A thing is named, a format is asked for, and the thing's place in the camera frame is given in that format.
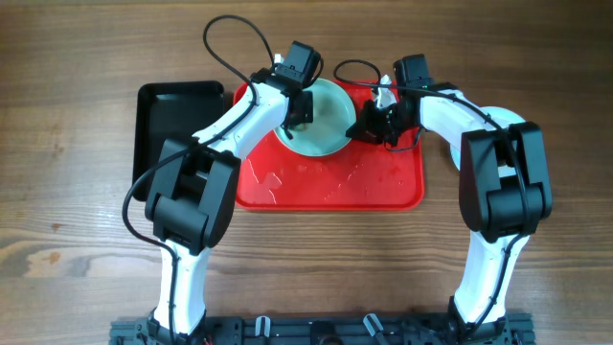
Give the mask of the green yellow sponge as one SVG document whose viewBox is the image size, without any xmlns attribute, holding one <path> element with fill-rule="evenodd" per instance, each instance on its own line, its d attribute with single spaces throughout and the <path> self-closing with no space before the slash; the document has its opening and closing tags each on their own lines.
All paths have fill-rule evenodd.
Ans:
<svg viewBox="0 0 613 345">
<path fill-rule="evenodd" d="M 298 131 L 298 132 L 300 132 L 300 131 L 305 131 L 305 130 L 307 130 L 307 129 L 308 129 L 308 127 L 309 127 L 309 124 L 299 124 L 299 125 L 294 126 L 294 127 L 292 128 L 292 130 L 293 130 L 293 131 Z"/>
</svg>

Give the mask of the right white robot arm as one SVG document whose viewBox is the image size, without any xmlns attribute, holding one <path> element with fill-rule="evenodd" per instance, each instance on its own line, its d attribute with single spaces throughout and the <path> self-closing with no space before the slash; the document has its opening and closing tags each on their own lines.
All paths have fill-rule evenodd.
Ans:
<svg viewBox="0 0 613 345">
<path fill-rule="evenodd" d="M 496 334 L 518 256 L 553 208 L 539 125 L 497 106 L 479 106 L 449 83 L 374 83 L 355 127 L 379 144 L 410 129 L 440 135 L 460 155 L 459 205 L 470 231 L 465 271 L 450 300 L 460 336 Z"/>
</svg>

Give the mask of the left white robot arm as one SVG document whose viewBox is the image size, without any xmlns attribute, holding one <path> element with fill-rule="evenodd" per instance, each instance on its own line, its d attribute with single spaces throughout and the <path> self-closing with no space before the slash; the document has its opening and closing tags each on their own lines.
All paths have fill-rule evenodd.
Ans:
<svg viewBox="0 0 613 345">
<path fill-rule="evenodd" d="M 160 300 L 148 321 L 158 343 L 204 340 L 209 258 L 234 213 L 241 162 L 273 129 L 311 121 L 312 80 L 310 72 L 282 66 L 260 70 L 242 98 L 191 143 L 167 140 L 146 172 L 145 215 L 163 259 Z"/>
</svg>

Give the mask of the mint plate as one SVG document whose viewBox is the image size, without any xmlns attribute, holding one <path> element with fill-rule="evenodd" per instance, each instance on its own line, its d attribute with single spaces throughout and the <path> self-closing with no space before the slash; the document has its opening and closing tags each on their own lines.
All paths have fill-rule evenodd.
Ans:
<svg viewBox="0 0 613 345">
<path fill-rule="evenodd" d="M 487 113 L 492 120 L 502 128 L 508 128 L 509 125 L 521 124 L 525 120 L 515 112 L 499 106 L 483 106 L 482 110 Z M 461 153 L 453 146 L 449 146 L 450 155 L 457 170 L 461 165 Z M 500 166 L 498 168 L 499 175 L 501 177 L 515 175 L 514 170 L 508 165 Z"/>
<path fill-rule="evenodd" d="M 330 80 L 317 80 L 307 91 L 313 95 L 313 122 L 305 131 L 288 132 L 277 127 L 275 135 L 294 153 L 322 157 L 333 154 L 349 142 L 346 130 L 356 122 L 356 112 L 350 96 L 338 84 Z"/>
</svg>

